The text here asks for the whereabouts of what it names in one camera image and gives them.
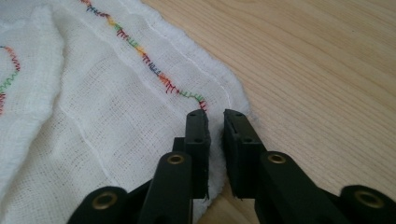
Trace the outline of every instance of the brass insert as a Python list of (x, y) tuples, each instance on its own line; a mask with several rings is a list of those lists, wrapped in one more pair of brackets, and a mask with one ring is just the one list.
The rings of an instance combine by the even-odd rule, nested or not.
[(355, 192), (355, 198), (360, 203), (372, 208), (382, 208), (384, 206), (384, 201), (369, 191), (358, 190)]
[(105, 191), (99, 194), (92, 202), (92, 207), (96, 210), (104, 210), (117, 202), (117, 194), (112, 191)]
[(269, 156), (268, 156), (268, 160), (271, 161), (271, 162), (273, 162), (273, 163), (278, 163), (278, 164), (281, 164), (281, 163), (285, 163), (285, 162), (286, 162), (286, 158), (283, 157), (283, 156), (281, 156), (281, 155), (279, 155), (279, 154), (272, 154), (272, 155), (269, 155)]
[(180, 155), (172, 155), (168, 157), (168, 162), (174, 165), (181, 164), (183, 161), (184, 161), (184, 157)]

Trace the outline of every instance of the muslin cloth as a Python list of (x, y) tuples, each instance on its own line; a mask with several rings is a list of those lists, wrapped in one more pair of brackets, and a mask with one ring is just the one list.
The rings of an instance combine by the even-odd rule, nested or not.
[[(1, 223), (65, 223), (95, 189), (137, 188), (202, 108), (210, 200), (194, 201), (196, 222), (225, 178), (222, 113), (248, 112), (232, 72), (137, 0), (2, 2), (0, 19), (18, 24), (0, 46), (21, 66), (0, 115)], [(0, 50), (3, 81), (16, 66)]]

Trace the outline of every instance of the wooden table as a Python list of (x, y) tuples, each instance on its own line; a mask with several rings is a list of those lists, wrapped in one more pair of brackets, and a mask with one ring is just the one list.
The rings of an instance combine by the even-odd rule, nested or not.
[[(269, 150), (396, 200), (394, 0), (144, 0), (242, 82)], [(258, 223), (226, 185), (200, 223)]]

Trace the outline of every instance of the multicolored thread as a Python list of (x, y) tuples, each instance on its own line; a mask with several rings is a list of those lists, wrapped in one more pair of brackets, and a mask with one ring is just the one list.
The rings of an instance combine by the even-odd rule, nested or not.
[(5, 101), (6, 101), (6, 94), (2, 92), (0, 93), (0, 116), (3, 114), (3, 107)]
[(106, 18), (107, 23), (116, 30), (116, 36), (121, 38), (122, 40), (125, 40), (132, 48), (134, 48), (137, 51), (137, 53), (142, 57), (143, 63), (148, 67), (148, 69), (152, 73), (154, 73), (159, 78), (161, 83), (165, 86), (166, 93), (174, 93), (184, 96), (186, 98), (192, 98), (198, 102), (201, 109), (206, 110), (206, 100), (204, 96), (198, 93), (193, 93), (191, 91), (183, 91), (180, 88), (178, 88), (172, 82), (172, 80), (164, 72), (162, 72), (157, 67), (157, 65), (150, 59), (144, 48), (141, 47), (133, 37), (128, 35), (124, 31), (124, 29), (118, 23), (116, 23), (109, 14), (105, 12), (101, 12), (97, 8), (93, 7), (90, 0), (80, 0), (80, 1), (87, 6), (87, 11), (90, 11), (95, 16)]
[(7, 46), (0, 46), (0, 49), (5, 49), (9, 57), (11, 58), (12, 63), (14, 63), (15, 71), (9, 75), (6, 80), (0, 84), (0, 115), (4, 112), (4, 104), (6, 101), (6, 94), (4, 91), (11, 86), (12, 82), (15, 80), (15, 77), (21, 71), (21, 64), (17, 59), (17, 55), (15, 54), (14, 50)]

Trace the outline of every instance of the black plastic part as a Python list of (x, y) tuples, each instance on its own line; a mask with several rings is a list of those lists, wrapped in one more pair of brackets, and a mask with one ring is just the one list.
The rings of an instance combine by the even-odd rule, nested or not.
[(172, 151), (183, 151), (184, 152), (184, 137), (176, 137)]
[(230, 109), (224, 111), (222, 144), (233, 195), (255, 198), (260, 155), (266, 149), (244, 114)]
[(105, 187), (97, 189), (82, 201), (67, 223), (120, 223), (126, 197), (126, 191), (121, 188)]
[(137, 223), (191, 223), (191, 163), (180, 151), (161, 157)]
[(195, 110), (187, 115), (184, 152), (192, 158), (193, 198), (208, 198), (210, 133), (206, 112)]
[(121, 224), (137, 223), (143, 207), (143, 202), (145, 201), (148, 194), (150, 184), (151, 180), (128, 193), (123, 208)]
[(341, 209), (354, 223), (396, 223), (396, 202), (364, 186), (348, 186), (339, 198)]
[(350, 223), (288, 155), (262, 153), (260, 180), (281, 217), (277, 223)]

